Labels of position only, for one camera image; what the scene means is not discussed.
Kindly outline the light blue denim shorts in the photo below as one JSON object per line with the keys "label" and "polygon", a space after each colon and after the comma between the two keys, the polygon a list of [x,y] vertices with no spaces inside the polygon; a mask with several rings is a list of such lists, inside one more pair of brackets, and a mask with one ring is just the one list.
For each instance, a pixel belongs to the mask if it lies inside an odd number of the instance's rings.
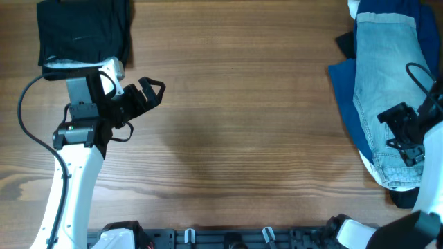
{"label": "light blue denim shorts", "polygon": [[393,137],[380,113],[405,102],[417,110],[426,96],[406,72],[409,62],[426,66],[414,18],[398,13],[356,16],[356,77],[353,103],[372,152],[372,174],[388,189],[409,190],[421,183],[423,163],[406,166],[387,146]]}

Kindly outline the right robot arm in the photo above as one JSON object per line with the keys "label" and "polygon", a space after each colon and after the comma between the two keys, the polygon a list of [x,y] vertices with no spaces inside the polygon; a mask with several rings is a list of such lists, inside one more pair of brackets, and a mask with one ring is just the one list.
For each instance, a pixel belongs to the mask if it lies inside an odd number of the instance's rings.
{"label": "right robot arm", "polygon": [[423,165],[413,211],[380,228],[337,218],[331,230],[346,248],[425,248],[433,241],[442,247],[442,80],[430,89],[419,81],[415,85],[426,96],[417,111],[404,102],[391,104],[375,120],[394,136],[384,138],[382,147],[394,149],[408,169]]}

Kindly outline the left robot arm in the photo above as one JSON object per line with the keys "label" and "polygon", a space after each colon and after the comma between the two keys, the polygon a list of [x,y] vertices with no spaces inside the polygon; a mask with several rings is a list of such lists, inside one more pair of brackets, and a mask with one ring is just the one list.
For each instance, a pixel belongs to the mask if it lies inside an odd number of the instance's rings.
{"label": "left robot arm", "polygon": [[44,148],[55,158],[54,175],[44,218],[32,248],[86,248],[93,189],[104,164],[113,129],[160,105],[166,85],[142,77],[140,87],[106,91],[102,72],[67,79],[70,102]]}

